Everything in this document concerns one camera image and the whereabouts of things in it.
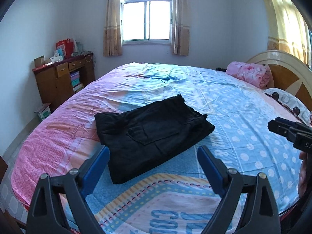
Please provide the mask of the person's right hand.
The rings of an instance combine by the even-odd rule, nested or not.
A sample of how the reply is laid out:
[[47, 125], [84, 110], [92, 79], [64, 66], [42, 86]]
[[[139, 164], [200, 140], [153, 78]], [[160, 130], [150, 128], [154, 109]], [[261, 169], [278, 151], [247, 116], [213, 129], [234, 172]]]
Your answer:
[[299, 197], [303, 197], [307, 188], [307, 158], [308, 154], [300, 152], [299, 159], [302, 160], [299, 172], [298, 194]]

